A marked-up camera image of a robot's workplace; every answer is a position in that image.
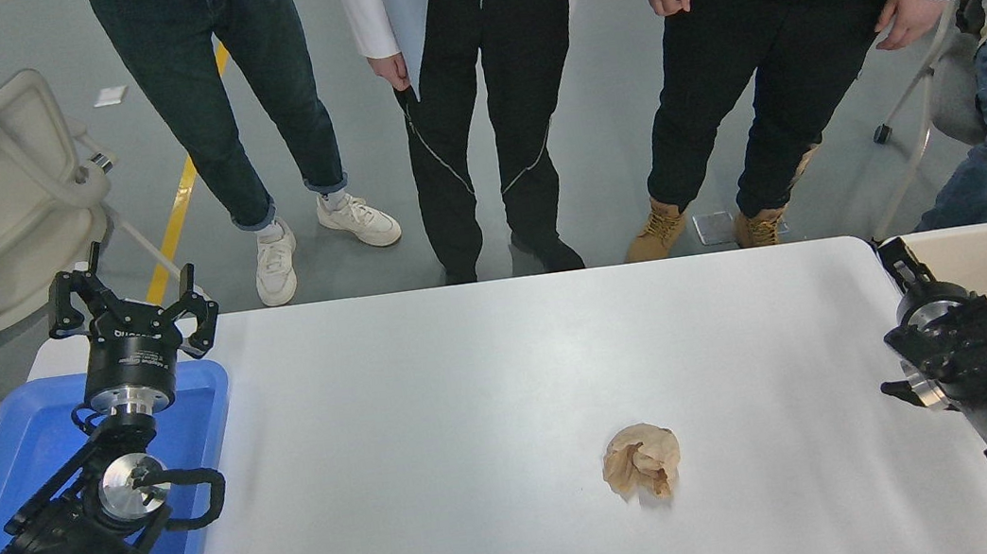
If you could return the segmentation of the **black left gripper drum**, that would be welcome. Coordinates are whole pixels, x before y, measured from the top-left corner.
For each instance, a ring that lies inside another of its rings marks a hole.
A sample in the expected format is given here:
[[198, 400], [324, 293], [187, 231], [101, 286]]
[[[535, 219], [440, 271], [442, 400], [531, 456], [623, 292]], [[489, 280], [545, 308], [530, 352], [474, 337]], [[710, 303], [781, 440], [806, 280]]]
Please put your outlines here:
[[156, 305], [129, 300], [93, 314], [85, 379], [89, 406], [117, 405], [130, 390], [149, 400], [175, 396], [179, 331], [171, 320], [161, 320], [163, 313]]

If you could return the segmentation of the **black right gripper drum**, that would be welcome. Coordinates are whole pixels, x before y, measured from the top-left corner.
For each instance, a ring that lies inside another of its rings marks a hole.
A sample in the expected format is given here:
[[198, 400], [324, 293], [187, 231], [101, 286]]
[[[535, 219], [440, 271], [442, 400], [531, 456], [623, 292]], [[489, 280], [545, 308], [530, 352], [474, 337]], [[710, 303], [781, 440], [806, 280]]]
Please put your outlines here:
[[935, 320], [971, 301], [972, 293], [949, 282], [909, 286], [904, 291], [897, 312], [900, 326], [928, 326]]

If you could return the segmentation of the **person's left hand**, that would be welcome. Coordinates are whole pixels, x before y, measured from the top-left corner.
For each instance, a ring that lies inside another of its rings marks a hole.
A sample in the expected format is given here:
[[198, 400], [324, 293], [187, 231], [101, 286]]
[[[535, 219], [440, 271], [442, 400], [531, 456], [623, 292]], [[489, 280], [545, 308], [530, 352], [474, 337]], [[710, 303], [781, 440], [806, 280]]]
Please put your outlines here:
[[948, 0], [885, 0], [875, 20], [877, 51], [895, 51], [925, 36], [939, 23]]

